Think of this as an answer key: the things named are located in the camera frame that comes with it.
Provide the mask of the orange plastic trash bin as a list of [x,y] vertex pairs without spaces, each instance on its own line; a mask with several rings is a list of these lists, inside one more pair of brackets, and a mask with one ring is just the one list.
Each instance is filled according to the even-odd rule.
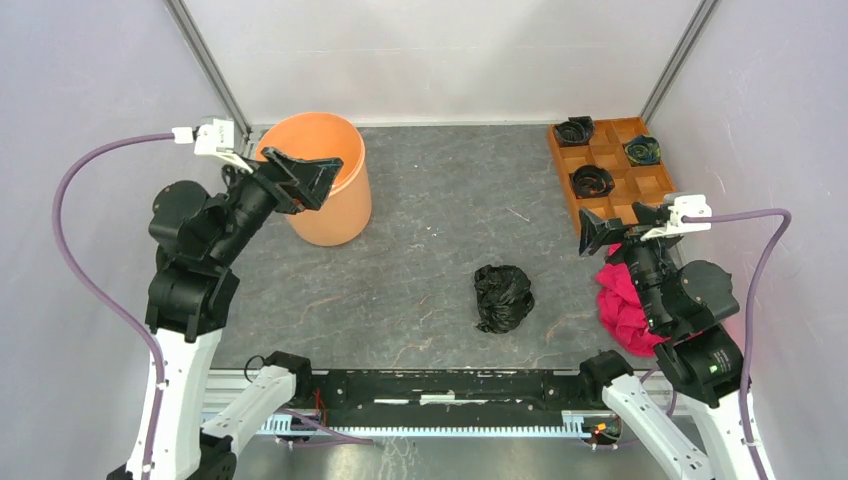
[[322,247],[338,246],[357,237],[372,214],[372,195],[366,167],[366,148],[359,130],[347,119],[327,112],[300,113],[271,127],[255,148],[275,147],[303,159],[339,158],[343,167],[320,210],[306,210],[285,219],[304,241]]

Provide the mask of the black plastic trash bag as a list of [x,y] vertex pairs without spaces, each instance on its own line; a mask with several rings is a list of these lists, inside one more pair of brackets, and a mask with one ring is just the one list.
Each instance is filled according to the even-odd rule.
[[535,306],[532,282],[515,265],[487,264],[473,274],[479,321],[483,333],[506,334],[519,327]]

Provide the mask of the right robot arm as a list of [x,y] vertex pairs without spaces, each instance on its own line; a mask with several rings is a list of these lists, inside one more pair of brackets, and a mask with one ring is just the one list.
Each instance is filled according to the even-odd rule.
[[769,479],[773,469],[753,414],[753,343],[736,343],[724,321],[754,318],[757,288],[744,301],[719,265],[677,265],[669,250],[686,234],[719,222],[702,195],[671,195],[659,206],[635,203],[636,222],[579,211],[580,247],[591,256],[604,246],[606,261],[627,268],[650,333],[657,365],[682,400],[700,435],[694,443],[650,397],[629,363],[607,351],[584,361],[577,392],[591,408],[606,406],[633,432],[671,479]]

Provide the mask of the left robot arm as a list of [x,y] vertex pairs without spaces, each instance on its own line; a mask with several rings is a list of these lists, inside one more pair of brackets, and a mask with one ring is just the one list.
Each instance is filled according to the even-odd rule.
[[314,394],[307,358],[273,352],[257,377],[220,413],[202,417],[215,350],[239,286],[232,263],[275,213],[320,209],[341,171],[339,158],[302,160],[273,147],[227,190],[212,195],[183,180],[153,203],[157,243],[145,325],[161,356],[151,365],[147,404],[158,404],[153,441],[140,438],[116,479],[230,479],[238,456],[274,412]]

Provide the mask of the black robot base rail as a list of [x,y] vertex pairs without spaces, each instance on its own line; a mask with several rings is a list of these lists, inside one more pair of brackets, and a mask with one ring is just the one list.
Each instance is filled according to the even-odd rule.
[[583,369],[299,368],[283,409],[314,414],[340,431],[427,433],[562,427],[564,415],[602,412],[600,387]]

